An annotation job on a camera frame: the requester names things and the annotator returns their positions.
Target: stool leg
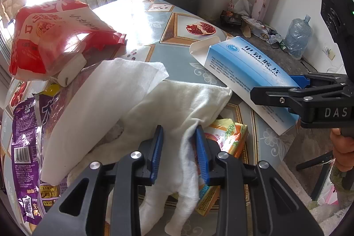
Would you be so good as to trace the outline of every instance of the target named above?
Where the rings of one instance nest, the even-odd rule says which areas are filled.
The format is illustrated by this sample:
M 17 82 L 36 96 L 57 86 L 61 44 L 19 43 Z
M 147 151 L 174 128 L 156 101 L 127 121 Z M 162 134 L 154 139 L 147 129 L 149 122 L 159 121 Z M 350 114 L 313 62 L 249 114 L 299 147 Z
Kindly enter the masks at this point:
M 309 167 L 312 167 L 312 166 L 315 166 L 318 164 L 326 163 L 326 162 L 332 160 L 333 158 L 334 158 L 333 152 L 332 151 L 327 152 L 326 154 L 323 154 L 319 157 L 316 157 L 314 159 L 311 159 L 309 161 L 306 161 L 306 162 L 296 165 L 296 171 L 300 171 L 302 169 L 306 169 L 306 168 L 309 168 Z
M 330 163 L 323 164 L 320 176 L 318 176 L 318 180 L 317 180 L 315 187 L 313 188 L 311 195 L 310 195 L 310 197 L 313 201 L 318 200 L 318 197 L 320 196 L 322 189 L 325 186 L 325 183 L 326 183 L 326 180 L 328 177 L 328 173 L 331 170 L 331 166 L 332 165 Z

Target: wall outlet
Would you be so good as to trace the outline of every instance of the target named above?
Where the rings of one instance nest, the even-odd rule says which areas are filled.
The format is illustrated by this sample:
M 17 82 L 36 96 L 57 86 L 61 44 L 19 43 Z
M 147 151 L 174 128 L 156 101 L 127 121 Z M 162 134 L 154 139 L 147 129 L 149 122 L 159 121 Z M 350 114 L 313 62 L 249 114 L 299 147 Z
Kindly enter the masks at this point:
M 322 51 L 327 55 L 327 57 L 332 61 L 333 58 L 336 56 L 334 51 L 330 49 L 327 45 L 323 46 Z
M 334 51 L 333 51 L 332 49 L 330 49 L 330 50 L 328 51 L 328 53 L 327 53 L 327 56 L 328 56 L 328 58 L 329 58 L 330 60 L 333 60 L 333 58 L 334 58 L 336 55 L 334 54 Z

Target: plastic bag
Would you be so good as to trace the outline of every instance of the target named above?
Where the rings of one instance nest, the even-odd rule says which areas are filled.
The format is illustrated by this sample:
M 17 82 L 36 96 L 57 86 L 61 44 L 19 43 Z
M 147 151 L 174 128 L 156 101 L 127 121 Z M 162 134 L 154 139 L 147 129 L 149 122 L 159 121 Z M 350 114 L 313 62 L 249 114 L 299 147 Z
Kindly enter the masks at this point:
M 250 16 L 252 4 L 248 0 L 230 0 L 229 10 L 237 14 Z
M 94 33 L 80 41 L 81 33 Z M 23 81 L 47 80 L 58 73 L 77 53 L 92 46 L 122 44 L 125 35 L 116 33 L 78 0 L 56 0 L 38 6 L 23 7 L 15 19 L 10 73 Z

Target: white towel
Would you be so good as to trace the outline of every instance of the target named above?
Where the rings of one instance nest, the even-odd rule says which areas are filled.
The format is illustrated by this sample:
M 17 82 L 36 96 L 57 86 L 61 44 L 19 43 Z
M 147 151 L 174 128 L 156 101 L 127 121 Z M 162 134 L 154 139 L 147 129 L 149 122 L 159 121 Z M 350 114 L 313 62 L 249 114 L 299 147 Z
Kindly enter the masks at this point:
M 121 116 L 168 76 L 162 63 L 121 58 L 100 63 L 54 126 L 41 180 L 58 185 Z
M 180 236 L 181 229 L 199 199 L 198 174 L 190 138 L 198 124 L 210 125 L 227 104 L 232 91 L 207 84 L 164 81 L 121 120 L 122 135 L 95 148 L 70 172 L 70 184 L 92 161 L 104 165 L 118 161 L 136 150 L 141 141 L 153 136 L 157 125 L 164 129 L 164 145 L 158 177 L 140 206 L 140 226 L 145 235 L 164 213 L 166 199 L 178 192 L 178 204 L 166 233 Z M 111 197 L 106 220 L 110 221 Z

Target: plastic water bottle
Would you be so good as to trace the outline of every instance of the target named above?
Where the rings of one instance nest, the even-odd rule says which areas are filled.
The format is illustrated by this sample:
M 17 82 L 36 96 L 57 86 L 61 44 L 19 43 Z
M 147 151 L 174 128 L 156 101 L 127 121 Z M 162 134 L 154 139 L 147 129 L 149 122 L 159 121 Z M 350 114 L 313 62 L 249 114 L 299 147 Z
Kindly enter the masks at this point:
M 305 19 L 293 19 L 284 39 L 288 53 L 296 60 L 301 59 L 305 48 L 313 35 L 313 29 L 309 25 L 311 17 L 306 15 Z

